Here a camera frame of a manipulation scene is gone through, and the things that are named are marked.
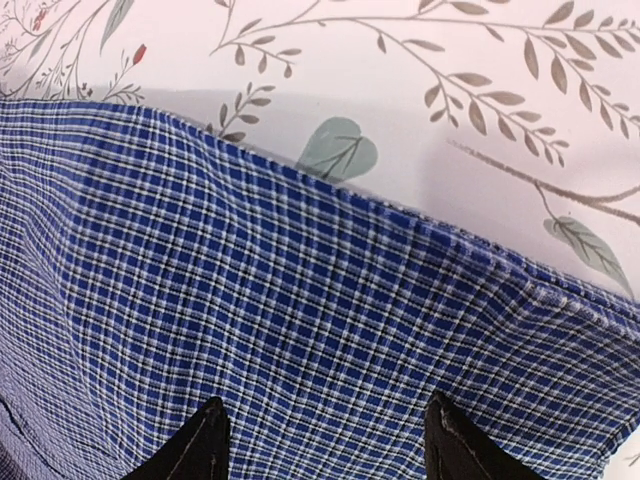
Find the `red flower bud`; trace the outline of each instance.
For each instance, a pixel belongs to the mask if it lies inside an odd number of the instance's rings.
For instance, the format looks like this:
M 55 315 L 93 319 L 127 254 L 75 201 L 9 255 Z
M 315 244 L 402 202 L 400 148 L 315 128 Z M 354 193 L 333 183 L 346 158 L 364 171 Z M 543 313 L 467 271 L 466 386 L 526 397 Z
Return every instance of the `red flower bud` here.
M 136 50 L 136 53 L 133 56 L 134 65 L 137 65 L 142 61 L 142 58 L 144 57 L 144 54 L 146 53 L 146 51 L 147 51 L 147 47 L 144 45 L 144 43 L 138 47 L 138 50 Z

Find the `checkered pattern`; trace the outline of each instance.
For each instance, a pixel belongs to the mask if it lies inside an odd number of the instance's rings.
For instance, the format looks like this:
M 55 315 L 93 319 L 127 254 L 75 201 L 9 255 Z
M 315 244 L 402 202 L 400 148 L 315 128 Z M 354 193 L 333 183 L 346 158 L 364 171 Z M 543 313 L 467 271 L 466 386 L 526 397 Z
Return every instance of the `checkered pattern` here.
M 549 480 L 638 423 L 634 305 L 149 108 L 0 103 L 0 267 L 33 479 L 117 479 L 213 395 L 243 480 L 423 480 L 436 387 Z

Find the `blue and white plaid fabric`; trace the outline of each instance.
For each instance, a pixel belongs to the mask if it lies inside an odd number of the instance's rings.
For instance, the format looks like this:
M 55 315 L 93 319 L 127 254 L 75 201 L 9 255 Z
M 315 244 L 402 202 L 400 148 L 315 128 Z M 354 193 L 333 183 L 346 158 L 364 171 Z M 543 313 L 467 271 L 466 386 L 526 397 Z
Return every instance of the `blue and white plaid fabric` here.
M 120 478 L 219 395 L 233 479 L 423 480 L 437 387 L 544 477 L 595 479 L 638 423 L 639 327 L 169 114 L 0 102 L 0 469 Z

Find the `green leaf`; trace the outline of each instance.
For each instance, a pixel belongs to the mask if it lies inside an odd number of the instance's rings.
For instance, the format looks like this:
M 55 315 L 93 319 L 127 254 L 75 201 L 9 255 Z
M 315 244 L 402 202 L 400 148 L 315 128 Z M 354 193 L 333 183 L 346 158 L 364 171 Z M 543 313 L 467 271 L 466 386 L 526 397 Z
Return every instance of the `green leaf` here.
M 546 219 L 544 228 L 553 238 L 569 245 L 585 265 L 604 273 L 633 297 L 629 281 L 613 250 L 587 226 L 571 217 L 558 217 Z
M 296 167 L 330 183 L 364 175 L 378 161 L 378 149 L 348 118 L 332 117 L 307 142 Z
M 50 33 L 51 31 L 49 30 L 38 39 L 36 44 L 33 46 L 33 50 L 31 50 L 31 54 L 29 55 L 29 60 L 31 60 L 33 57 L 35 57 L 38 54 L 38 52 L 42 48 L 42 45 L 44 45 L 44 42 L 47 41 L 47 37 L 49 37 Z
M 118 29 L 124 18 L 127 16 L 127 13 L 129 13 L 133 2 L 134 0 L 116 0 L 113 10 L 111 10 L 111 14 L 107 19 L 107 24 L 104 27 L 102 41 L 100 42 L 100 53 L 102 53 L 102 48 L 104 47 L 104 44 L 107 43 L 107 40 L 109 40 L 109 37 L 113 35 L 113 32 Z

